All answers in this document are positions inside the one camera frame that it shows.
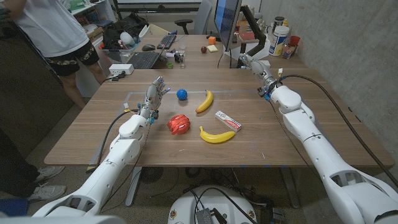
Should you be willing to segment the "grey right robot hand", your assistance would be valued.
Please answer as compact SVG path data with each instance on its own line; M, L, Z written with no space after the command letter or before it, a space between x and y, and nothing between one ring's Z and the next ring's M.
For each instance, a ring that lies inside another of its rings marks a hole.
M274 89L275 85L277 84L277 80L273 77L271 71L267 66L265 66L257 59L254 59L247 53L240 54L239 58L241 59L243 64L245 64L252 70L256 80L261 83L266 88L266 90L272 91Z

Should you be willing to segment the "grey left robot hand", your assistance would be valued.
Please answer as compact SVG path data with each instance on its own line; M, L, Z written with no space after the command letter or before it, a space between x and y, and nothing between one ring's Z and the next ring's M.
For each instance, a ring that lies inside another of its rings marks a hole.
M162 97L170 91L170 88L164 90L165 83L163 77L158 77L148 87L144 97L143 104L141 104L140 112L155 111L161 104Z

